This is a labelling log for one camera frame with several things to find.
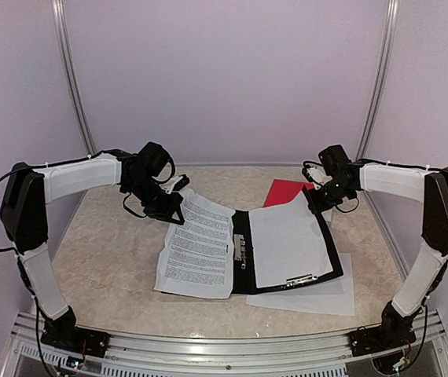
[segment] paper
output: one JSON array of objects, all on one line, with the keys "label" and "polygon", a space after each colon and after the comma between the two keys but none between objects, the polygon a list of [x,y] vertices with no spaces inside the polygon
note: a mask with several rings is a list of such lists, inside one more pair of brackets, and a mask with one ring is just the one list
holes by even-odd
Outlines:
[{"label": "paper", "polygon": [[180,193],[185,223],[170,224],[154,289],[200,298],[228,298],[233,290],[234,210],[190,188]]},{"label": "paper", "polygon": [[257,288],[332,272],[316,217],[300,192],[287,204],[249,212]]},{"label": "paper", "polygon": [[[352,317],[355,315],[355,301],[351,256],[349,254],[340,254],[340,261],[344,272],[342,277],[328,282],[315,284],[313,286],[292,289],[290,291],[249,295],[247,297],[247,304],[271,309]],[[342,285],[343,294],[318,294],[336,281],[340,282]]]}]

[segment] black binder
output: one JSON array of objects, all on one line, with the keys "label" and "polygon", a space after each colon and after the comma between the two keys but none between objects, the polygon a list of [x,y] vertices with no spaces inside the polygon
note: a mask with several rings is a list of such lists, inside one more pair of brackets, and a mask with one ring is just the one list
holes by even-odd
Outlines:
[{"label": "black binder", "polygon": [[[306,188],[303,188],[303,193],[306,196]],[[286,289],[318,284],[342,276],[343,268],[341,267],[340,257],[337,254],[336,246],[332,240],[329,227],[321,214],[316,214],[315,217],[318,226],[320,226],[321,234],[324,237],[327,254],[332,265],[332,272],[316,277],[310,275],[293,276],[292,279],[285,281],[285,284],[283,285],[257,288],[254,266],[254,245],[252,242],[250,219],[247,211],[237,210],[231,218],[233,221],[233,240],[235,243],[232,293],[257,295],[259,293],[283,291]]]}]

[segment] clipboard clip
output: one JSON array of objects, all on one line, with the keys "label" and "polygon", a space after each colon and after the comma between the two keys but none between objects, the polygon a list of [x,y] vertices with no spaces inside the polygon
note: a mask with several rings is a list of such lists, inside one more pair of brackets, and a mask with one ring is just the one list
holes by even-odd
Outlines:
[{"label": "clipboard clip", "polygon": [[287,283],[284,285],[284,289],[297,287],[298,285],[310,283],[311,281],[315,281],[315,280],[318,280],[318,277],[313,276],[311,274],[305,275],[305,276],[300,276],[300,277],[295,277],[293,279],[288,279]]}]

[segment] red paper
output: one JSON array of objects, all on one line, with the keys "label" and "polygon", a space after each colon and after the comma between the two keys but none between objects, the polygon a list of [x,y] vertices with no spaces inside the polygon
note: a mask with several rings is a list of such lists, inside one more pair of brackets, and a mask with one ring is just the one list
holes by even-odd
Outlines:
[{"label": "red paper", "polygon": [[306,186],[308,190],[314,187],[311,183],[275,179],[264,202],[264,207],[286,204],[292,201],[303,189],[303,186]]}]

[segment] beige marbled table surface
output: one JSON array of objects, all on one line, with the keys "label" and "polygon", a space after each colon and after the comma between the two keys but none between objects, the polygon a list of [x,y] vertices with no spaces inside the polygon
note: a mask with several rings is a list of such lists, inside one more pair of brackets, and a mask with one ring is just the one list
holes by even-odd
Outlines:
[{"label": "beige marbled table surface", "polygon": [[[300,167],[179,167],[189,187],[239,210],[261,207],[273,179],[304,181]],[[144,335],[256,338],[313,334],[380,322],[402,281],[369,208],[334,212],[332,236],[350,253],[355,317],[245,305],[245,296],[204,300],[154,291],[168,224],[138,219],[122,207],[119,187],[89,191],[53,262],[61,290],[81,325]],[[133,208],[135,199],[130,198]]]}]

